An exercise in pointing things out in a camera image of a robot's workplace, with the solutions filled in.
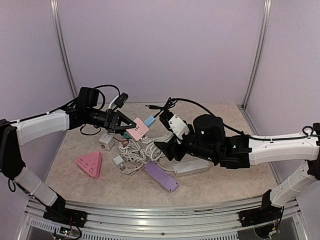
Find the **pink cube socket adapter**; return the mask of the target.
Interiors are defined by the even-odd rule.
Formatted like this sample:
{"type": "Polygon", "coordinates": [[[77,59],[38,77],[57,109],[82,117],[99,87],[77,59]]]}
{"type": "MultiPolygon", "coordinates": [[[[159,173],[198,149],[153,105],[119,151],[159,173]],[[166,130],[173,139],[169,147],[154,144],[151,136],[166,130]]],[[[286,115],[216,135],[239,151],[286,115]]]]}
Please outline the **pink cube socket adapter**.
{"type": "Polygon", "coordinates": [[[136,126],[134,128],[127,129],[126,132],[132,139],[134,139],[135,141],[139,141],[147,134],[150,129],[139,117],[134,119],[133,122],[136,124],[136,126]]]}

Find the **pink plug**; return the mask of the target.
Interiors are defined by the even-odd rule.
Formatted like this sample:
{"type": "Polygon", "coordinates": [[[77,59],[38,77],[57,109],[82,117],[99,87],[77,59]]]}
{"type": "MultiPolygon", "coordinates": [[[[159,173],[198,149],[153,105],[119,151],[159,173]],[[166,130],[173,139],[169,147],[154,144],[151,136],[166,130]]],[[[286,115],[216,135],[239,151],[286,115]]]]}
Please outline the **pink plug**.
{"type": "Polygon", "coordinates": [[[128,141],[124,141],[124,142],[121,142],[120,143],[123,147],[126,147],[128,144],[129,144],[129,142],[128,141]]]}

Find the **white multi socket adapter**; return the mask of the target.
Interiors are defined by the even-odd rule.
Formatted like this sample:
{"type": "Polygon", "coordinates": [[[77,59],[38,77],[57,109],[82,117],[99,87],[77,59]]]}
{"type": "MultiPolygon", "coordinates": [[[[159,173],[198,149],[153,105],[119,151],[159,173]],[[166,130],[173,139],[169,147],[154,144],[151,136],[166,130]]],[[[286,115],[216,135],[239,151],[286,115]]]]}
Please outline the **white multi socket adapter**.
{"type": "Polygon", "coordinates": [[[110,135],[108,133],[104,133],[100,137],[99,143],[103,149],[110,151],[115,144],[115,140],[112,135],[110,135]]]}

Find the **light blue usb charger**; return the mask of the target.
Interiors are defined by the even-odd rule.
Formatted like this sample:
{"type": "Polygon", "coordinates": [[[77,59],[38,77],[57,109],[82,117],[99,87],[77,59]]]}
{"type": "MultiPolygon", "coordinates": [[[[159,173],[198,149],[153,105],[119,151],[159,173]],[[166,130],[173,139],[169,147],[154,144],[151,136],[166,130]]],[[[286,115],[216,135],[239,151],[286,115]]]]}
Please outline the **light blue usb charger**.
{"type": "Polygon", "coordinates": [[[149,128],[156,122],[156,118],[153,115],[150,115],[147,119],[144,120],[144,124],[149,128]]]}

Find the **white usb charger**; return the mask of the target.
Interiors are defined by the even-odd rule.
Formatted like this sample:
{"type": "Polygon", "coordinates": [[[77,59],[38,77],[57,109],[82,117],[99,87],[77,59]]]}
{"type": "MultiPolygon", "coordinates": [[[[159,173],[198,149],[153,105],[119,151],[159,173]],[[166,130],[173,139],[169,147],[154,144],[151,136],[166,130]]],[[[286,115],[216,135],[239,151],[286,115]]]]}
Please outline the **white usb charger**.
{"type": "Polygon", "coordinates": [[[120,155],[114,157],[112,161],[118,168],[120,168],[125,163],[124,159],[120,155]]]}

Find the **pink power strip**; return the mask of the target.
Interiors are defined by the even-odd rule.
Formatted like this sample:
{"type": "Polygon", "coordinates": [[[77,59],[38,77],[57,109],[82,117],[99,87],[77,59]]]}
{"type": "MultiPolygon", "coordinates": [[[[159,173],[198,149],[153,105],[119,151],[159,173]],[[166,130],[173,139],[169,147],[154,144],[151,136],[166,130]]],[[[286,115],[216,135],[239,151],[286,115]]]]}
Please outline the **pink power strip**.
{"type": "Polygon", "coordinates": [[[93,151],[75,159],[77,166],[82,169],[88,176],[98,179],[102,166],[102,153],[93,151]]]}

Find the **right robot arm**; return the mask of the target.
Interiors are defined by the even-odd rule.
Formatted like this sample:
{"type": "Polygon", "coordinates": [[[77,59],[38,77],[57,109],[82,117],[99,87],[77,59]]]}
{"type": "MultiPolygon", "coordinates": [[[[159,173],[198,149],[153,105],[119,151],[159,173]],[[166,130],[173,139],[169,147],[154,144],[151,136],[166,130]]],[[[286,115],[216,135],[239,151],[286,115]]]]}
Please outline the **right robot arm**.
{"type": "Polygon", "coordinates": [[[232,170],[269,162],[302,161],[283,183],[263,194],[261,206],[254,209],[260,222],[268,221],[289,200],[320,179],[319,123],[294,134],[255,136],[241,132],[231,137],[226,136],[223,119],[212,114],[200,115],[192,124],[173,115],[166,126],[173,136],[167,142],[154,144],[170,161],[179,162],[191,155],[232,170]]]}

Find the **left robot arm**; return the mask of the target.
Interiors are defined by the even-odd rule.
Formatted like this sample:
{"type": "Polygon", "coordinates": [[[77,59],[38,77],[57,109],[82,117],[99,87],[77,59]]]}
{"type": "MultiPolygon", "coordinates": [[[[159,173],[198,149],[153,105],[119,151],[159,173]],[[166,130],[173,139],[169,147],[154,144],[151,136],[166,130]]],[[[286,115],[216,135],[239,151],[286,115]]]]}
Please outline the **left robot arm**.
{"type": "Polygon", "coordinates": [[[119,110],[129,97],[126,93],[120,93],[113,108],[107,110],[97,108],[98,98],[102,96],[99,86],[81,87],[75,99],[54,110],[25,119],[0,121],[0,171],[8,178],[10,189],[14,191],[20,187],[61,223],[70,218],[65,199],[27,168],[20,148],[44,136],[85,125],[115,134],[136,127],[136,123],[119,110]]]}

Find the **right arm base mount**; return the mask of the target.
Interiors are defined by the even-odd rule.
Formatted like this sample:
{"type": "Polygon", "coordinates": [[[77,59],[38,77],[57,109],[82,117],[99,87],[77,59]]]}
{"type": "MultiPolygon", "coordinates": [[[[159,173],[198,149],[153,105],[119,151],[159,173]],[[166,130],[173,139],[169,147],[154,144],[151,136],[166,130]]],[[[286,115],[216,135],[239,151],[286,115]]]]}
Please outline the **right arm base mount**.
{"type": "Polygon", "coordinates": [[[262,207],[257,207],[240,211],[238,215],[241,226],[249,227],[279,220],[282,216],[282,208],[269,206],[262,209],[262,207]]]}

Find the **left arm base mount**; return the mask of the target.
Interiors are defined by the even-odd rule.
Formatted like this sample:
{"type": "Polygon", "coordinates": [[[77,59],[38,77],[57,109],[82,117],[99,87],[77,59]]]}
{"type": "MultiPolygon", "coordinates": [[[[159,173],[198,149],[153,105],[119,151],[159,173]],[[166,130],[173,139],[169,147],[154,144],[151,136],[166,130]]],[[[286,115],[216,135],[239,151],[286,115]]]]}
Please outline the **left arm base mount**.
{"type": "Polygon", "coordinates": [[[65,206],[47,206],[43,218],[56,223],[83,228],[88,213],[81,210],[66,208],[65,206]]]}

